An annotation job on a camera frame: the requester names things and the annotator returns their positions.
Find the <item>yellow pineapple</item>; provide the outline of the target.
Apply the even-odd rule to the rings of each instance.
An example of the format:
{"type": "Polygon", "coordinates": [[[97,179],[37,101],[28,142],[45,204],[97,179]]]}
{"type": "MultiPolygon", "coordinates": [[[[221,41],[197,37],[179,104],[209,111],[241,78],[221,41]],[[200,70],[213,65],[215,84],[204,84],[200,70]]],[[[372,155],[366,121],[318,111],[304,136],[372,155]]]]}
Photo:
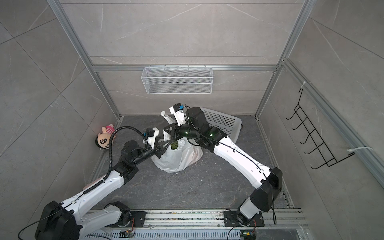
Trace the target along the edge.
{"type": "Polygon", "coordinates": [[[176,150],[179,147],[178,141],[173,141],[170,144],[172,150],[176,150]]]}

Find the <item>white plastic bag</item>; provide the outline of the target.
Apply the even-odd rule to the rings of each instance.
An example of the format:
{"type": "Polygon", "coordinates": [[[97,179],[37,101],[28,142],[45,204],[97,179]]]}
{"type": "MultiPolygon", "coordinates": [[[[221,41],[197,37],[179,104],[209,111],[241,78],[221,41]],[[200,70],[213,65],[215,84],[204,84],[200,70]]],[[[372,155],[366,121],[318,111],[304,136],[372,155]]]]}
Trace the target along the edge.
{"type": "Polygon", "coordinates": [[[172,149],[169,146],[161,158],[154,155],[151,157],[151,160],[160,170],[166,173],[176,173],[195,164],[202,156],[203,151],[201,147],[194,146],[186,138],[182,138],[178,140],[178,147],[176,149],[172,149]]]}

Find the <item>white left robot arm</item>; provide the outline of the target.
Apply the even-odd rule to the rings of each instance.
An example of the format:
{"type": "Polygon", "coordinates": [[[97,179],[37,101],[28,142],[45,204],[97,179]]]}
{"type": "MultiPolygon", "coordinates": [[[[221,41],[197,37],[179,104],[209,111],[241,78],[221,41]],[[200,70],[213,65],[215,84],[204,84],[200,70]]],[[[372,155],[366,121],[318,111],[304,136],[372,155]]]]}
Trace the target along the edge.
{"type": "Polygon", "coordinates": [[[134,225],[130,208],[117,201],[103,209],[89,213],[96,204],[113,191],[127,184],[138,172],[138,164],[152,156],[161,157],[169,142],[155,141],[141,148],[136,141],[125,143],[118,163],[84,189],[60,203],[48,203],[37,222],[37,240],[79,240],[107,226],[134,225]]]}

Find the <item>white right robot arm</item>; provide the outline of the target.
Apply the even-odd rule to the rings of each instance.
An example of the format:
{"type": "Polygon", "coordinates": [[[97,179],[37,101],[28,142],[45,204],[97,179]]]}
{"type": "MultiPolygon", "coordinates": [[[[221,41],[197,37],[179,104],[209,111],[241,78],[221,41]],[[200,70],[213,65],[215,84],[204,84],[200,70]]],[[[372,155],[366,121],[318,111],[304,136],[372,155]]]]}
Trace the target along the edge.
{"type": "Polygon", "coordinates": [[[221,157],[236,168],[254,187],[252,194],[237,209],[238,221],[246,226],[261,212],[274,209],[274,202],[282,190],[283,173],[259,163],[241,150],[227,134],[211,127],[199,107],[175,104],[170,113],[176,122],[165,127],[173,141],[187,139],[221,157]]]}

